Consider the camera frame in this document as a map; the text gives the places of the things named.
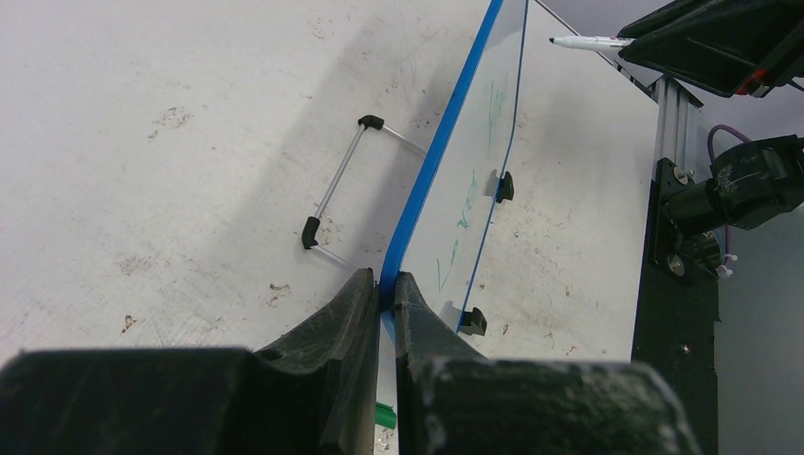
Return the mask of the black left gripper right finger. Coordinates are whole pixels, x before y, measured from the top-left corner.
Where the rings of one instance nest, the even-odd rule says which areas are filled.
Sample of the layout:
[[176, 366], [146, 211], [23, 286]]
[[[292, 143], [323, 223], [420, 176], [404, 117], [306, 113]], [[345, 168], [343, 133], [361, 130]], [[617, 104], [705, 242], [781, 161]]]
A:
[[640, 363], [490, 359], [427, 305], [393, 298], [403, 454], [697, 454], [669, 384]]

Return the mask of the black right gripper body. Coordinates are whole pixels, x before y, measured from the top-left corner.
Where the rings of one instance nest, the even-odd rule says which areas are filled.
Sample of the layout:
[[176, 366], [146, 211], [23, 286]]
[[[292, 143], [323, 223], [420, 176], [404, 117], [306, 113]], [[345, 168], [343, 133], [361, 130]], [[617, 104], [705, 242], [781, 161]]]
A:
[[803, 75], [799, 0], [672, 1], [618, 35], [626, 62], [724, 98], [762, 98]]

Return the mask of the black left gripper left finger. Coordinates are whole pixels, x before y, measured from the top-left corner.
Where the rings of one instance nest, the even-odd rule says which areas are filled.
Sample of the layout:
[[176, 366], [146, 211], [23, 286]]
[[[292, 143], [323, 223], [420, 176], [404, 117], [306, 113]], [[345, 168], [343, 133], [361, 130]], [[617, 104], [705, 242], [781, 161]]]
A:
[[26, 352], [1, 371], [5, 454], [368, 454], [373, 271], [257, 351]]

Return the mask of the green marker cap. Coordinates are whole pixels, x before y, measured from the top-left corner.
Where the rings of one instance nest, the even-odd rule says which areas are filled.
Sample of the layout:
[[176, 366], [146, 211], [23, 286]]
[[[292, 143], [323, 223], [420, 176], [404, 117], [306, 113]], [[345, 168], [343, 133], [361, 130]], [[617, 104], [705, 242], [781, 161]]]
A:
[[396, 429], [397, 415], [393, 407], [380, 402], [376, 402], [375, 423], [383, 428]]

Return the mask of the white green whiteboard marker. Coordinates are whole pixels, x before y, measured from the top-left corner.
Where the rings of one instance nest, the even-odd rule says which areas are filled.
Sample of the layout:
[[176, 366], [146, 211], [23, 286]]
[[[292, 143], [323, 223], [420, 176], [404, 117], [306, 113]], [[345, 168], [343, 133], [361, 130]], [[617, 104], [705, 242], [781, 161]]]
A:
[[634, 39], [604, 36], [562, 36], [551, 37], [548, 41], [556, 46], [593, 52], [619, 52], [630, 46]]

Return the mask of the blue framed whiteboard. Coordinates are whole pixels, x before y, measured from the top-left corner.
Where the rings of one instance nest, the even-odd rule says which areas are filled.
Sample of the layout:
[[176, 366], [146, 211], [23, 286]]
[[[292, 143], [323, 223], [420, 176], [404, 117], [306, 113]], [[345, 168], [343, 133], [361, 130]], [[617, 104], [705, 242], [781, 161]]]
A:
[[470, 311], [500, 178], [507, 171], [521, 84], [528, 4], [493, 1], [484, 15], [388, 246], [381, 299], [413, 277], [454, 333]]

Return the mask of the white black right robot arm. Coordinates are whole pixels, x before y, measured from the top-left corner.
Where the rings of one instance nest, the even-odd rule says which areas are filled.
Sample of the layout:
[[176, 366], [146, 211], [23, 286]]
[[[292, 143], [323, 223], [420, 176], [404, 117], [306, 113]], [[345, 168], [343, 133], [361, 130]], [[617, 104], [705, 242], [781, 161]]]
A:
[[[624, 26], [619, 55], [709, 93], [761, 98], [803, 74], [800, 1], [673, 1]], [[717, 157], [710, 179], [664, 197], [661, 214], [686, 236], [756, 228], [803, 202], [803, 140], [747, 141]]]

